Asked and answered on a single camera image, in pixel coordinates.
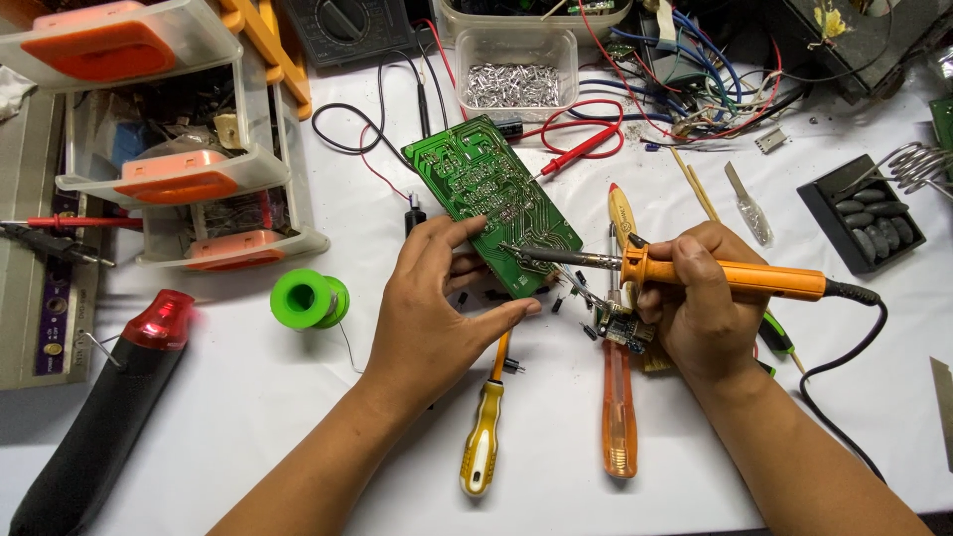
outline white table surface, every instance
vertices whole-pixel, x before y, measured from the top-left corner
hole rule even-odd
[[[449,80],[435,63],[451,120],[457,122]],[[607,75],[585,72],[582,77],[593,76]],[[722,171],[725,161],[733,161],[777,237],[773,248],[755,247],[769,262],[822,270],[881,293],[890,319],[880,337],[855,361],[813,379],[811,393],[876,461],[904,501],[918,512],[931,512],[953,509],[953,475],[946,469],[928,364],[928,356],[953,362],[947,331],[953,298],[950,206],[929,190],[902,196],[927,242],[883,273],[858,279],[795,193],[856,156],[870,153],[876,160],[907,141],[928,139],[927,102],[935,84],[924,72],[909,78],[893,99],[873,105],[849,107],[831,93],[816,91],[808,103],[797,105],[806,112],[782,117],[791,139],[771,155],[761,155],[754,144],[760,134],[750,134],[719,144],[731,152],[686,151],[683,157],[698,170],[723,222],[754,243]],[[386,132],[397,147],[419,139],[410,82],[406,66],[386,71]],[[377,118],[373,62],[313,76],[312,93],[315,106],[349,102]],[[433,96],[430,112],[438,130]],[[812,116],[819,124],[810,124]],[[626,127],[628,137],[618,155],[582,160],[544,183],[588,250],[606,248],[605,199],[613,181],[628,195],[639,231],[650,240],[674,237],[705,218],[672,157],[646,153],[638,143],[639,132],[651,129],[633,124],[632,130]],[[329,113],[322,125],[346,143],[356,143],[362,126],[344,112]],[[135,266],[141,237],[118,233],[114,257],[119,266],[101,286],[97,336],[119,333],[163,287],[197,297],[201,320],[91,533],[204,533],[357,380],[341,331],[301,334],[281,326],[269,310],[269,291],[280,275],[302,266],[343,280],[352,292],[343,325],[355,361],[363,366],[380,295],[403,242],[407,206],[359,158],[331,151],[307,122],[301,128],[317,226],[332,240],[326,254],[230,274],[183,274]],[[568,146],[590,133],[554,139]],[[536,140],[519,143],[517,153],[531,170],[551,158]],[[419,178],[383,144],[368,158],[397,188],[418,192],[429,216],[440,214]],[[596,288],[606,286],[604,274],[584,272]],[[599,451],[601,353],[579,328],[587,319],[582,300],[567,299],[555,316],[549,314],[555,297],[555,292],[544,297],[545,313],[524,321],[514,333],[510,355],[527,370],[504,378],[501,443],[488,495],[479,502],[465,497],[457,473],[495,348],[397,444],[355,508],[348,534],[482,536],[492,527],[499,534],[621,536],[762,526],[738,472],[675,374],[633,375],[639,474],[624,484],[606,476]],[[471,292],[468,314],[483,307],[478,298]],[[839,299],[776,299],[772,308],[808,367],[853,347],[876,317],[875,309]],[[795,392],[794,364],[761,350],[762,360],[778,368],[777,381]],[[102,362],[98,356],[94,368]],[[0,526],[66,433],[90,386],[0,393]]]

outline printed circuit board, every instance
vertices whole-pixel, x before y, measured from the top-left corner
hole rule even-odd
[[[520,260],[499,244],[582,248],[582,239],[486,115],[402,151],[454,221],[486,216],[486,228],[470,242],[513,298],[532,296],[555,268]]]

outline black box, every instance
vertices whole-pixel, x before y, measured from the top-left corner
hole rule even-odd
[[[913,242],[901,244],[899,249],[890,252],[890,255],[886,258],[876,258],[873,262],[863,254],[863,249],[857,242],[857,237],[844,223],[843,216],[834,208],[834,205],[849,199],[853,194],[864,189],[880,190],[886,193],[887,197],[884,201],[899,201],[897,193],[888,182],[875,178],[883,177],[880,170],[843,192],[838,192],[872,167],[874,167],[874,161],[870,158],[870,155],[864,155],[798,188],[798,194],[804,200],[807,209],[811,211],[814,219],[827,235],[827,239],[834,245],[834,249],[837,250],[844,264],[847,265],[847,269],[855,276],[878,272],[885,266],[894,263],[903,254],[926,242],[926,237],[920,232],[920,228],[917,227],[910,214],[903,213],[900,217],[906,220],[910,229],[913,230]]]

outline solder wire spool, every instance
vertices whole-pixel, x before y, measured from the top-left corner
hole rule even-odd
[[[299,268],[274,284],[271,305],[274,317],[292,329],[327,329],[348,313],[351,294],[337,278]]]

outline small plastic bag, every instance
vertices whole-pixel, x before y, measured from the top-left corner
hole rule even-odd
[[[771,232],[768,219],[764,217],[764,212],[761,211],[758,203],[749,196],[739,197],[738,210],[758,243],[766,248],[771,247],[771,243],[774,241],[774,233]]]

